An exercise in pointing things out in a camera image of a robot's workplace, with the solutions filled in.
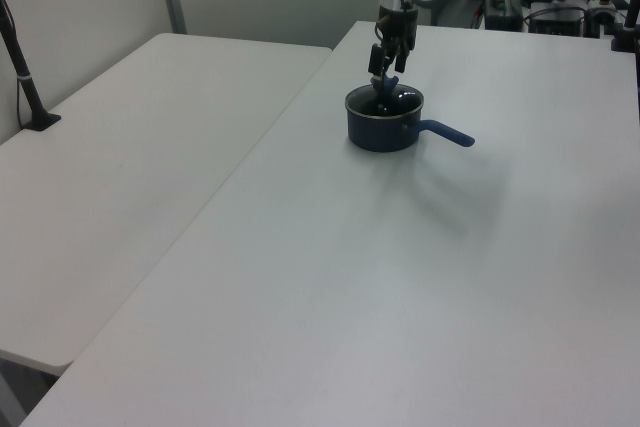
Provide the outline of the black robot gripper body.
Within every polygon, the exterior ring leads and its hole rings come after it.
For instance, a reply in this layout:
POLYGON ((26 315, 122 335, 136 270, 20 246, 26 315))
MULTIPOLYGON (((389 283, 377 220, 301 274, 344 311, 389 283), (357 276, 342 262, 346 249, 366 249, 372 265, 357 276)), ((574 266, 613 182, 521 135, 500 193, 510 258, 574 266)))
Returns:
POLYGON ((375 28, 387 56, 409 55, 416 42, 418 11, 380 7, 375 28))

